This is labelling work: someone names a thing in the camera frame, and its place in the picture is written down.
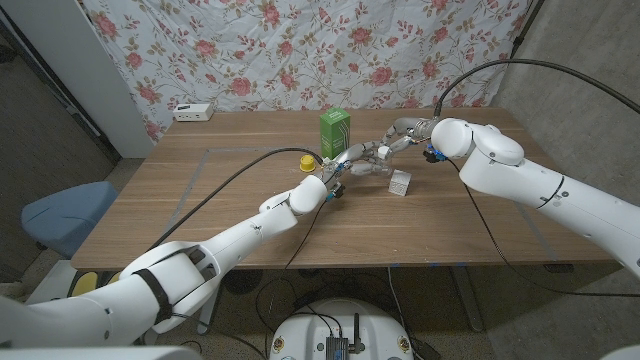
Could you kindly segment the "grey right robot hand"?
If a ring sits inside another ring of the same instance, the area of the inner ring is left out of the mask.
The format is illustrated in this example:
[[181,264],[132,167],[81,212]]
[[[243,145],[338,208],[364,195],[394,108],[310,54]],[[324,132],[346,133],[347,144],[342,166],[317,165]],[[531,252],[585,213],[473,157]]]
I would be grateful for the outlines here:
[[384,134],[378,147],[378,157],[390,160],[394,155],[431,138],[438,118],[401,117],[394,121]]

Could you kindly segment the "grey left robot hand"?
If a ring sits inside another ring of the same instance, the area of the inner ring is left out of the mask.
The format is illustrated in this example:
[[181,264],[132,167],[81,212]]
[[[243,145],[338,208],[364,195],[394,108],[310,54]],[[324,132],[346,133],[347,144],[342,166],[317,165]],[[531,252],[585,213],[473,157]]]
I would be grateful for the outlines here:
[[379,141],[368,141],[354,144],[342,151],[333,159],[324,158],[322,172],[318,175],[329,193],[335,192],[340,186],[339,178],[346,172],[355,176],[381,175],[388,176],[393,172],[391,160],[381,160],[378,157]]

